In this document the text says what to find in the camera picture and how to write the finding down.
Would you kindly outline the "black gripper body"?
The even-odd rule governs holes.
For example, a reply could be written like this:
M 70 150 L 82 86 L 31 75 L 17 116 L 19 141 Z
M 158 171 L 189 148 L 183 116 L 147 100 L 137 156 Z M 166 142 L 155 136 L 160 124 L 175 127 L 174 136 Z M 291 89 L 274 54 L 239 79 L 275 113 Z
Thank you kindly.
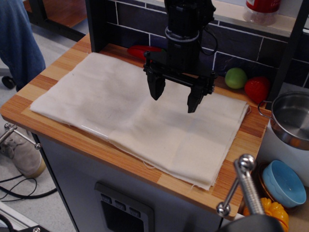
M 156 72 L 165 80 L 186 87 L 203 86 L 207 90 L 206 95 L 212 94 L 217 75 L 202 64 L 199 54 L 198 39 L 186 43 L 168 39 L 166 51 L 144 53 L 146 62 L 143 70 Z

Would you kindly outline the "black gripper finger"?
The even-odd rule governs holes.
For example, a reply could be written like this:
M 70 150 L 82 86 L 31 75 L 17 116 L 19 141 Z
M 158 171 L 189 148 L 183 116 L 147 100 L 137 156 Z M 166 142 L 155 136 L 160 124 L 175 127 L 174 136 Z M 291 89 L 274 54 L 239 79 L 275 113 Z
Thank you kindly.
M 146 74 L 150 94 L 154 100 L 158 100 L 165 88 L 165 78 L 153 71 L 147 71 Z
M 196 111 L 206 93 L 207 90 L 203 86 L 191 87 L 191 91 L 187 99 L 188 113 L 194 113 Z

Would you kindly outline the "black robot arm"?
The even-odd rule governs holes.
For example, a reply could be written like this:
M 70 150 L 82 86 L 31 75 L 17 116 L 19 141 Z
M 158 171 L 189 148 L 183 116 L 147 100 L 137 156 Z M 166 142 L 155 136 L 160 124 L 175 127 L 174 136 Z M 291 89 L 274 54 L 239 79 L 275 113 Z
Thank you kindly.
M 217 75 L 200 60 L 202 33 L 214 20 L 216 10 L 210 0 L 167 0 L 168 25 L 166 51 L 144 52 L 143 70 L 147 75 L 150 94 L 158 100 L 166 80 L 189 87 L 188 112 L 196 111 L 204 96 L 214 91 Z

